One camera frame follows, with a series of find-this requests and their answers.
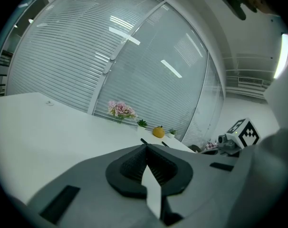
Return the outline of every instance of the flower bouquet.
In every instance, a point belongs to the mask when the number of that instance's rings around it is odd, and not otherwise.
[[[108,102],[108,113],[116,117],[119,123],[122,122],[124,118],[137,118],[137,114],[134,109],[126,105],[125,102],[119,101],[109,101]]]

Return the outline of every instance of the succulent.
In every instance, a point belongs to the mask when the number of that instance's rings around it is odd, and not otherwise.
[[[169,132],[170,132],[171,134],[175,135],[176,132],[177,132],[177,130],[174,130],[173,128],[171,128],[171,129],[169,130]]]
[[[147,122],[144,121],[143,119],[137,121],[137,123],[138,123],[138,125],[139,125],[140,127],[147,127]]]

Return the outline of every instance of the window blind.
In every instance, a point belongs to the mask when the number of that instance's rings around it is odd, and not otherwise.
[[[110,100],[135,109],[148,130],[162,125],[184,135],[202,89],[207,50],[191,26],[170,5],[156,10],[134,33],[108,74],[94,115],[111,119]],[[125,119],[136,127],[136,122]]]
[[[189,128],[182,140],[182,143],[186,146],[195,144],[201,148],[210,139],[213,129],[218,122],[218,111],[222,108],[221,101],[217,104],[220,91],[221,84],[217,69],[213,60],[209,57],[200,99]]]
[[[110,56],[158,0],[55,0],[15,53],[7,95],[41,92],[86,112]]]

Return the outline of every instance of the yellow fruit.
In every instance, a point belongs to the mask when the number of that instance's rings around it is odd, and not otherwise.
[[[158,137],[158,138],[163,138],[164,135],[165,135],[165,131],[164,131],[164,129],[162,128],[162,126],[161,126],[161,127],[155,127],[155,128],[153,129],[153,135],[156,136],[156,137]]]

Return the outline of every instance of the white wall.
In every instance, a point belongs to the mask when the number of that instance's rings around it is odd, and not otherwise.
[[[278,122],[265,100],[227,93],[212,140],[228,131],[238,120],[250,118],[261,139],[279,130]]]

